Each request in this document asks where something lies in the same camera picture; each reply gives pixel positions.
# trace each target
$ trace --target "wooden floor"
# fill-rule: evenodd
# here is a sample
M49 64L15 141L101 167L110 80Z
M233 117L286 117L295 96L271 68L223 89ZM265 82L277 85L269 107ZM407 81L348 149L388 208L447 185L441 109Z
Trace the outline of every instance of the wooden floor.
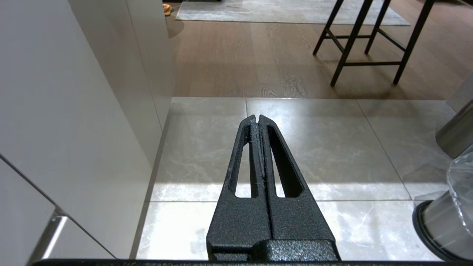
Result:
M391 8L414 25L422 3L395 0ZM323 25L175 21L176 13L167 23L179 97L448 99L473 72L473 8L457 1L435 4L398 86L397 67L364 66L345 67L335 89L329 83L340 51L327 40L312 56ZM383 29L407 44L413 27ZM332 31L349 34L351 27ZM397 61L403 54L380 35L369 56L366 44L357 40L349 60Z

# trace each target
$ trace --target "black rim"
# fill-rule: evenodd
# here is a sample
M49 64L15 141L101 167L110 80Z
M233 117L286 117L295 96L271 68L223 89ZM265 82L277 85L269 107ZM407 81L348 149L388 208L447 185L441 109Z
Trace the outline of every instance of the black rim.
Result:
M469 261L462 257L459 257L448 250L443 249L432 237L430 236L427 228L424 225L423 213L427 206L433 201L425 201L419 204L412 213L412 221L414 223L414 229L419 238L424 244L434 253L437 257L444 261Z

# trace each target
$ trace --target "bar stool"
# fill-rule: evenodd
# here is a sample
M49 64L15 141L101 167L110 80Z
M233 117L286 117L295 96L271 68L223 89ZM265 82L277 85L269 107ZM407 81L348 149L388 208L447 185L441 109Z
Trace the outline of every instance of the bar stool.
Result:
M340 73L344 66L387 66L387 65L399 65L399 69L397 71L396 77L394 78L394 82L393 82L395 85L397 85L397 83L399 83L399 80L401 79L401 76L404 72L407 61L409 60L409 57L412 54L414 46L417 40L419 39L419 35L422 31L422 28L424 27L425 22L427 21L427 17L429 16L430 11L432 10L434 2L435 0L425 0L424 6L422 8L422 11L420 12L419 19L417 20L417 23L414 27L414 31L412 32L409 43L407 44L407 47L405 47L400 42L395 40L392 36L390 36L387 32L379 28L386 14L386 11L389 7L389 4L391 3L391 0L384 0L383 6L381 7L379 16L376 20L375 27L373 28L373 32L371 33L371 35L358 35L358 33L359 33L359 30L361 29L361 26L363 25L363 21L365 20L366 15L368 14L369 8L371 7L371 3L373 3L373 0L364 0L363 5L361 6L361 10L358 14L355 25L353 26L353 29L350 35L334 35L332 31L330 30L330 26L332 25L333 20L337 16L338 10L343 4L343 0L337 0L337 2L335 3L335 7L332 10L332 13L327 21L327 24L325 25L322 35L320 36L320 39L317 45L315 46L315 50L313 52L313 55L317 54L317 52L320 49L320 46L322 45L322 42L325 39L332 39L337 45L338 49L342 52L342 58L340 59L338 63L337 70L335 71L335 74L333 75L330 86L335 87L335 84L337 83L338 77L340 76ZM353 44L355 43L355 39L357 38L369 39L368 45L365 50L365 54L368 54L371 46L373 45L373 41L375 40L377 33L380 33L382 36L388 39L391 43L396 45L399 49L404 51L404 56L401 61L346 62L348 55L350 54L350 51L353 47ZM338 41L338 39L348 39L347 45L343 47L342 44Z

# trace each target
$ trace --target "tile floor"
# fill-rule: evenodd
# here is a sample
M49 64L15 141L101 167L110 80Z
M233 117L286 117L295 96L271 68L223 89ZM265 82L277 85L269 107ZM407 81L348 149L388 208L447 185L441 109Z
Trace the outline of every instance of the tile floor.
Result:
M454 115L445 101L267 98L173 99L138 259L207 259L236 131L252 114L278 124L342 259L439 260L411 217L447 189L450 159L435 142ZM249 196L247 150L237 196Z

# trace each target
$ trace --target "rug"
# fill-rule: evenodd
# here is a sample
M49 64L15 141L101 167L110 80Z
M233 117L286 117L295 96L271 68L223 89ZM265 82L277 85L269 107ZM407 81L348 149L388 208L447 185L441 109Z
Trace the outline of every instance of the rug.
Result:
M325 24L336 0L222 0L183 2L176 20ZM333 24L353 25L363 0L345 0ZM374 0L364 25L374 25L383 0ZM383 25L408 26L389 8Z

